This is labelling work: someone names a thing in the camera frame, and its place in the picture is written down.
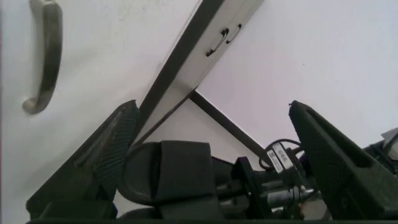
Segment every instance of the white cabinet door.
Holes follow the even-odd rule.
[[[226,51],[228,46],[232,45],[234,40],[236,40],[239,36],[239,33],[244,29],[246,23],[248,23],[251,16],[256,12],[256,10],[260,7],[260,5],[264,2],[264,0],[245,0],[244,4],[239,9],[238,13],[234,16],[234,18],[229,22],[229,34],[226,38],[226,41],[220,45],[220,48],[215,57],[220,58],[221,55]],[[218,60],[212,60],[207,68],[204,70],[202,75],[198,78],[197,83],[201,83],[210,72],[210,70],[214,67]]]
[[[139,105],[199,0],[58,0],[63,52],[52,99],[29,115],[37,71],[28,0],[1,1],[1,221],[25,223],[26,200],[118,105]]]
[[[208,55],[208,52],[211,49],[219,49],[216,46],[224,44],[229,35],[226,33],[226,36],[224,36],[225,34],[223,35],[222,33],[228,28],[230,21],[245,4],[247,4],[247,0],[227,0],[222,3],[214,18],[212,18],[208,27],[201,35],[200,40],[196,43],[194,49],[190,52],[190,55],[178,71],[175,80],[168,87],[149,116],[149,119],[142,127],[136,138],[136,142],[145,138],[151,129],[169,114],[170,110],[176,107],[179,102],[200,84],[198,80],[203,71],[209,64],[217,61],[221,56],[219,54],[220,50],[214,51],[211,55]]]

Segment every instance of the white label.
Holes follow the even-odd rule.
[[[272,147],[274,148],[276,155],[278,156],[281,163],[284,165],[285,169],[293,167],[292,161],[289,159],[286,152],[279,143],[273,145]]]
[[[278,174],[281,173],[284,170],[284,168],[278,161],[278,158],[276,157],[274,151],[273,150],[268,151],[267,155],[268,155],[269,159],[271,160],[272,164],[274,165],[276,172],[278,172]]]

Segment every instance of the cable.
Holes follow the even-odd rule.
[[[295,145],[298,146],[298,147],[301,146],[301,144],[300,144],[299,142],[294,141],[294,140],[291,140],[291,139],[278,139],[278,140],[276,140],[276,141],[273,141],[271,144],[269,144],[269,145],[264,149],[264,154],[263,154],[262,156],[259,156],[259,165],[260,165],[260,167],[263,168],[265,171],[271,171],[271,170],[274,170],[274,168],[271,167],[271,166],[269,166],[269,167],[265,166],[265,165],[261,162],[261,161],[264,161],[264,162],[265,162],[265,160],[264,160],[264,159],[261,159],[261,158],[262,158],[262,157],[264,158],[264,156],[266,156],[267,152],[268,152],[269,150],[272,149],[272,146],[273,146],[273,145],[279,143],[279,144],[283,147],[282,142],[289,142],[289,143],[295,144]]]

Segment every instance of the cabinet handle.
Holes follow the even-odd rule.
[[[50,103],[62,54],[62,10],[54,0],[30,0],[37,26],[37,32],[43,33],[44,51],[42,80],[37,96],[33,96],[22,104],[23,109],[29,114],[43,111]]]
[[[232,39],[231,40],[227,40],[225,43],[226,44],[229,44],[229,43],[231,43],[232,42],[232,40],[234,40],[235,39],[235,37],[237,36],[237,34],[239,33],[239,31],[241,31],[241,28],[242,28],[242,24],[239,24],[238,25],[238,31],[236,32],[236,34],[232,37]]]
[[[221,31],[221,35],[223,35],[223,37],[221,38],[220,42],[217,44],[217,46],[214,49],[210,49],[207,53],[206,56],[209,57],[210,55],[212,55],[214,52],[217,51],[217,49],[220,47],[220,45],[224,42],[226,36],[228,36],[229,33],[229,29],[225,28],[223,29],[223,31]]]

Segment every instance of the white wall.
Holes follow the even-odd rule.
[[[262,146],[293,100],[361,147],[398,126],[398,1],[266,0],[198,91]]]

